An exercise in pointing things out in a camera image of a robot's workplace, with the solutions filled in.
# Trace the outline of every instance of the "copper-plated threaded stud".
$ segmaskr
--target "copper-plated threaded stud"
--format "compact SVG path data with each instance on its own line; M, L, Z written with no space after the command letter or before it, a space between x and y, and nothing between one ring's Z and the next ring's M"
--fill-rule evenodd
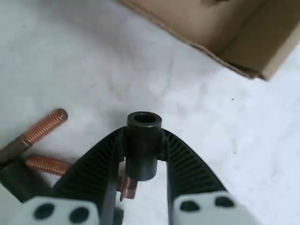
M52 113L25 131L23 134L24 138L30 144L34 144L60 126L67 119L68 114L64 109L55 109Z
M25 164L31 169L43 171L57 176L64 175L71 167L70 163L39 155L31 155L27 157Z
M63 176L72 166L70 163L46 156L31 155L25 160L25 164L34 170L50 173L57 176ZM121 192L120 200L124 198L134 199L137 188L137 180L128 176L119 176L117 191Z
M52 111L49 115L41 119L0 150L0 164L6 163L21 155L34 143L45 137L67 119L68 114L65 110L55 109Z

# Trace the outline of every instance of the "black cylindrical bushing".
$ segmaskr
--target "black cylindrical bushing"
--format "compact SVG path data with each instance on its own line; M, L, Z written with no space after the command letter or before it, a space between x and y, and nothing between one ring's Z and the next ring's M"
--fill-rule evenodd
M37 195L50 196L52 193L44 179L36 171L27 168L19 157L0 165L0 183L22 203Z
M151 112L134 112L127 118L126 174L145 181L156 174L162 142L162 119Z

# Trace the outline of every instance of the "hole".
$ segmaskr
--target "hole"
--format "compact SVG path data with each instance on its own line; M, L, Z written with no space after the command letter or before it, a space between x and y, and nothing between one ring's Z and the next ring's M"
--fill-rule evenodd
M113 211L113 224L122 225L124 218L124 210L115 208Z
M134 119L139 123L154 123L156 121L155 116L145 114L136 115Z
M218 197L215 200L215 205L218 207L225 207L225 208L231 208L234 207L234 203L231 199L227 197Z
M200 207L194 201L185 201L181 203L180 210L185 212L199 211Z
M70 214L70 221L74 224L80 224L89 217L89 210L85 207L79 207Z
M52 215L54 211L54 205L51 203L46 203L40 205L34 212L34 217L36 219L46 219Z

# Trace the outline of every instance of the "copper threaded rod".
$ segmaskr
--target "copper threaded rod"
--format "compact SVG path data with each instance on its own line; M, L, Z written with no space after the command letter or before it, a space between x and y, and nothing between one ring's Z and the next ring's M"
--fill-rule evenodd
M0 150L0 164L8 162L21 155L34 143L41 140L55 128L68 119L68 114L63 109L55 109L49 115L41 119L23 134L18 136Z
M25 164L31 169L43 171L57 176L64 175L71 167L70 163L39 155L31 155L27 157Z
M39 155L28 156L25 164L34 170L50 173L57 176L63 176L72 166L70 163ZM134 199L137 188L137 180L128 176L119 176L117 191L121 192L120 200L124 198Z

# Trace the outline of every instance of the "white table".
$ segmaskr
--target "white table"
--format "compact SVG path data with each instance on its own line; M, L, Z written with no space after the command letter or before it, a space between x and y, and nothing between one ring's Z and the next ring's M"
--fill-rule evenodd
M63 107L68 121L27 154L73 163L129 113L152 111L262 224L298 225L299 69L300 47L270 82L247 80L111 0L3 0L0 145ZM165 188L159 163L117 203L124 225L167 224Z

